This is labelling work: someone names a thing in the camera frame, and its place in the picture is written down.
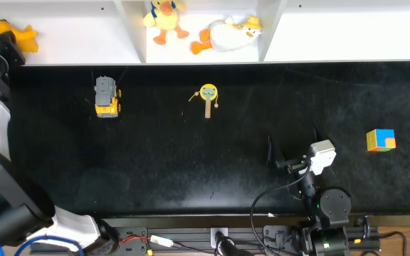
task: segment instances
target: toy block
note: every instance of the toy block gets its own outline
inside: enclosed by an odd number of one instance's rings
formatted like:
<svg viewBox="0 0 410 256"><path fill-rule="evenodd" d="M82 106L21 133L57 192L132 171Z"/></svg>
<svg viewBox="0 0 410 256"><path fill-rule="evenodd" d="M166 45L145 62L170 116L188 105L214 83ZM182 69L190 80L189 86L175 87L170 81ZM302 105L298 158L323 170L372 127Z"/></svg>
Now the toy block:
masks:
<svg viewBox="0 0 410 256"><path fill-rule="evenodd" d="M389 151L396 148L393 129L374 129L367 133L368 151Z"/></svg>

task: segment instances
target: plush duck body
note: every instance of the plush duck body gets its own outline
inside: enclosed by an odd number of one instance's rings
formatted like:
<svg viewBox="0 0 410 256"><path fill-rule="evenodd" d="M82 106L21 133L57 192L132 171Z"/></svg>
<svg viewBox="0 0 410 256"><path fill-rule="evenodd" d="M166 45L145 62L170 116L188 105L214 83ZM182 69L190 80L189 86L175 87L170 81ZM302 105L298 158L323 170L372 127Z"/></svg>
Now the plush duck body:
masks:
<svg viewBox="0 0 410 256"><path fill-rule="evenodd" d="M156 26L160 29L159 36L153 38L153 41L157 44L164 45L166 43L167 31L175 30L178 34L178 38L186 38L189 35L188 31L182 30L179 23L178 11L185 11L186 7L181 1L170 0L158 0L151 2L152 10L149 12L144 20L143 24L149 28Z"/></svg>
<svg viewBox="0 0 410 256"><path fill-rule="evenodd" d="M218 52L238 50L252 44L261 33L261 29L255 16L251 16L240 26L235 26L231 18L217 21L211 24L209 29L200 32L201 43L193 42L191 51L193 54L199 54L209 48Z"/></svg>

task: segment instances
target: black table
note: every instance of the black table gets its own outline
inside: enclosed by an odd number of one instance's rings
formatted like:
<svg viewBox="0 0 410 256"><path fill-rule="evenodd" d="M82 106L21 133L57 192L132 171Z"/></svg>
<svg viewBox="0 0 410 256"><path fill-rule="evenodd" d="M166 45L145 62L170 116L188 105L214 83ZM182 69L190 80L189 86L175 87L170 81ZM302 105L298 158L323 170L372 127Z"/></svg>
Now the black table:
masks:
<svg viewBox="0 0 410 256"><path fill-rule="evenodd" d="M100 75L119 82L121 118L96 117ZM74 213L248 213L287 182L266 168L268 135L297 157L316 123L337 150L323 180L350 192L354 214L410 214L410 63L21 68L12 80L12 161ZM219 89L211 119L188 102L205 83ZM397 148L367 152L375 128L394 129ZM304 214L287 191L260 201L268 211Z"/></svg>

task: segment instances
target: toy truck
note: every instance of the toy truck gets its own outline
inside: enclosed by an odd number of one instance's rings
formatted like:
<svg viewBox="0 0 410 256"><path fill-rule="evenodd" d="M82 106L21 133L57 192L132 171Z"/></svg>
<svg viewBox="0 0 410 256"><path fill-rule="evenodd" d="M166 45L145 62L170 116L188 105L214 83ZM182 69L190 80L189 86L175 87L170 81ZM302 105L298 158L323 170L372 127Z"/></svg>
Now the toy truck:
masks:
<svg viewBox="0 0 410 256"><path fill-rule="evenodd" d="M121 112L121 90L118 90L113 78L99 77L96 79L96 113L98 117L118 117Z"/></svg>

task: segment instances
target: black cable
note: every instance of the black cable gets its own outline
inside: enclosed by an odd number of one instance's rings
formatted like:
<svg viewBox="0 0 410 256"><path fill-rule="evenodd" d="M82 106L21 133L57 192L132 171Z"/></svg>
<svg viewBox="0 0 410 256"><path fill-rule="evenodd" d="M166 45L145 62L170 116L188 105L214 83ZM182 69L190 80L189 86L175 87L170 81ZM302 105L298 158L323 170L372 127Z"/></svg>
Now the black cable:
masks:
<svg viewBox="0 0 410 256"><path fill-rule="evenodd" d="M367 238L367 239L369 239L369 240L378 240L378 239L390 238L391 236L394 236L394 235L400 235L403 238L403 256L407 256L407 238L403 233L401 233L399 231L394 231L394 232L379 235L379 236L371 236L370 238ZM362 256L365 256L369 253L377 255L377 253L375 253L375 252L365 252Z"/></svg>
<svg viewBox="0 0 410 256"><path fill-rule="evenodd" d="M254 220L253 220L254 208L256 207L257 202L258 202L262 197L264 197L264 195L269 194L269 193L272 193L272 192L274 192L274 191L278 191L278 190L287 188L287 187L289 187L289 186L292 186L292 185L297 184L298 182L302 181L302 180L310 173L310 170L311 170L310 160L308 159L307 161L308 161L308 163L307 163L306 171L305 171L305 173L304 173L299 179L293 181L292 183L287 183L287 184L285 184L284 186L279 186L279 187L277 187L277 188L268 189L267 191L262 192L260 195L258 195L258 197L256 197L256 199L255 199L254 202L253 202L253 205L251 206L251 213L249 214L249 218L250 218L250 220L251 220L251 228L253 229L253 233L254 233L254 235L255 235L257 241L258 241L267 251L271 252L271 253L272 253L273 255L275 255L275 256L280 256L280 255L279 255L278 253L272 251L267 245L265 245L265 244L262 242L262 240L259 238L259 236L257 235L256 228L254 227ZM288 255L298 255L298 254L291 253L291 252L286 252L286 251L283 251L283 252L284 252L285 254L288 254Z"/></svg>
<svg viewBox="0 0 410 256"><path fill-rule="evenodd" d="M373 254L373 255L376 255L376 256L381 256L381 255L379 255L379 254L377 254L377 252L364 252L363 254L362 254L362 256L366 256L366 255L368 255L368 254Z"/></svg>
<svg viewBox="0 0 410 256"><path fill-rule="evenodd" d="M181 246L182 248L190 249L190 250L193 250L193 251L196 251L196 252L203 252L203 253L206 253L206 254L215 255L215 254L212 253L212 252L207 252L207 251L205 251L205 250L200 250L200 249L192 248L192 247L189 247L189 246L186 246L186 245L182 245L182 244L179 243L179 242L174 242L174 243L177 244L177 245L179 245L179 246Z"/></svg>

